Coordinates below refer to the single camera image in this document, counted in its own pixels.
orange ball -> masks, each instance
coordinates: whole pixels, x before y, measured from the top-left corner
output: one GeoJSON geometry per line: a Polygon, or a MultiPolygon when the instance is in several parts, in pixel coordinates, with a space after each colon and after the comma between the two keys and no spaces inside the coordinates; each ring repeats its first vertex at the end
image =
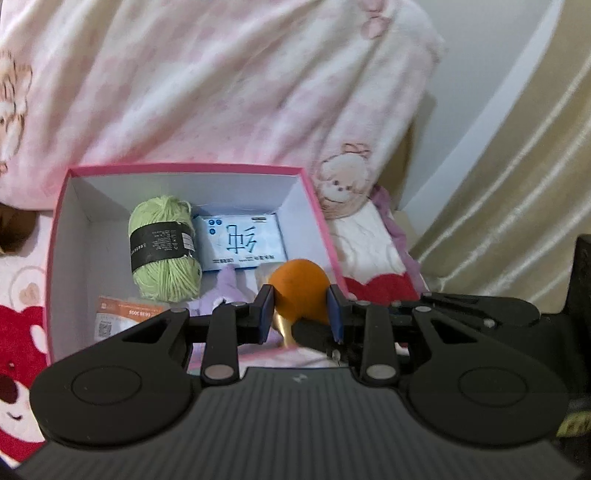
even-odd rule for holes
{"type": "Polygon", "coordinates": [[[330,281],[314,262],[289,260],[273,272],[269,283],[275,287],[275,310],[287,321],[305,317],[329,323],[326,290],[330,281]]]}

white card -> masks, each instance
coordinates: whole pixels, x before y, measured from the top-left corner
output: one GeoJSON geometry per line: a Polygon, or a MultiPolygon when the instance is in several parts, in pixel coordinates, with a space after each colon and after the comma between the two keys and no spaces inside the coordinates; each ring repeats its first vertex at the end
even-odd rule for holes
{"type": "Polygon", "coordinates": [[[219,270],[226,263],[251,268],[287,260],[274,213],[198,216],[193,226],[199,262],[205,272],[219,270]]]}

qr code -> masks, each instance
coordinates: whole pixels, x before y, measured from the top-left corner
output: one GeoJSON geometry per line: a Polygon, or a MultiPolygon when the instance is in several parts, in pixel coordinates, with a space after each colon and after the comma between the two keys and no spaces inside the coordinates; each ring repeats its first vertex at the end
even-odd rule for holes
{"type": "Polygon", "coordinates": [[[111,336],[111,328],[113,324],[109,322],[99,323],[99,337],[107,338],[111,336]]]}

pink box rim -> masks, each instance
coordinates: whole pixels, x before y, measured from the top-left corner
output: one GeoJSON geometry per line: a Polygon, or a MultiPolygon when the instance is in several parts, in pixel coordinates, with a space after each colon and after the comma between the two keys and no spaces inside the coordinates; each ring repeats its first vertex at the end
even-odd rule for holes
{"type": "Polygon", "coordinates": [[[50,330],[50,307],[51,307],[51,274],[53,272],[53,248],[57,235],[57,220],[61,212],[61,204],[66,192],[66,185],[71,178],[74,177],[95,177],[104,175],[129,175],[134,173],[254,173],[264,175],[287,175],[300,176],[306,189],[306,195],[310,201],[316,223],[320,228],[322,241],[328,253],[330,264],[335,273],[337,285],[344,292],[347,293],[347,286],[343,273],[339,264],[339,259],[336,254],[335,247],[330,239],[330,232],[320,205],[314,193],[314,187],[306,173],[305,168],[301,167],[287,167],[276,165],[253,165],[253,164],[229,164],[229,163],[134,163],[134,164],[110,164],[110,165],[96,165],[96,166],[81,166],[68,169],[61,184],[59,196],[57,198],[56,208],[54,210],[53,223],[51,225],[51,234],[49,241],[49,254],[47,255],[47,269],[46,269],[46,292],[45,292],[45,309],[43,313],[43,328],[47,334],[47,362],[48,365],[54,362],[53,343],[51,341],[50,330]]]}

white bear face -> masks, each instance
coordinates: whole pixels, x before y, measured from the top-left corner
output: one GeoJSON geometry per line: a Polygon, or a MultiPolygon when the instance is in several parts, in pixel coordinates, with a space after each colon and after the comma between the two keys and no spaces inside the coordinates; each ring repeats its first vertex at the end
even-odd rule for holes
{"type": "Polygon", "coordinates": [[[327,218],[350,215],[361,206],[371,181],[367,156],[369,150],[346,144],[341,155],[330,157],[317,166],[316,195],[327,218]]]}
{"type": "Polygon", "coordinates": [[[0,385],[0,429],[23,442],[43,442],[29,403],[29,389],[6,375],[0,375],[0,385]]]}

